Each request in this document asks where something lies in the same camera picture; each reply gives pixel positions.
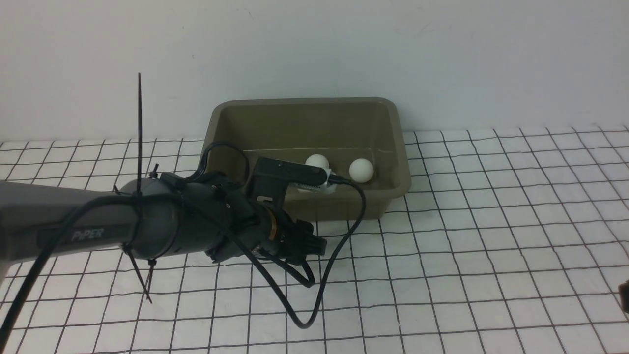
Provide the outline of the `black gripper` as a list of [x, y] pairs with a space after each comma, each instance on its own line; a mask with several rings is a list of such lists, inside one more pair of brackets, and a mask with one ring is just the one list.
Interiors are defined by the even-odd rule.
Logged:
[[221, 172], [207, 174], [213, 196], [228, 205], [226, 227], [260, 259], [301, 265], [308, 255], [323, 256], [327, 241], [314, 234], [308, 221], [292, 221], [282, 209], [287, 184], [254, 175], [246, 185]]

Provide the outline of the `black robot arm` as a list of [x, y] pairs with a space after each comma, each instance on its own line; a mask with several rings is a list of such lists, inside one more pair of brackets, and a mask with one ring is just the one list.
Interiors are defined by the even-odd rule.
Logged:
[[243, 255], [226, 230], [254, 255], [271, 255], [290, 264], [325, 253], [327, 242], [313, 234], [310, 223], [292, 220], [269, 202], [247, 198], [220, 171], [185, 185], [173, 174], [144, 178], [141, 206], [137, 202], [95, 205], [104, 197], [131, 197], [136, 188], [135, 181], [119, 192], [3, 181], [2, 266], [34, 260], [67, 217], [86, 204], [92, 208], [61, 236], [54, 255], [126, 245], [140, 260], [203, 252], [217, 263]]

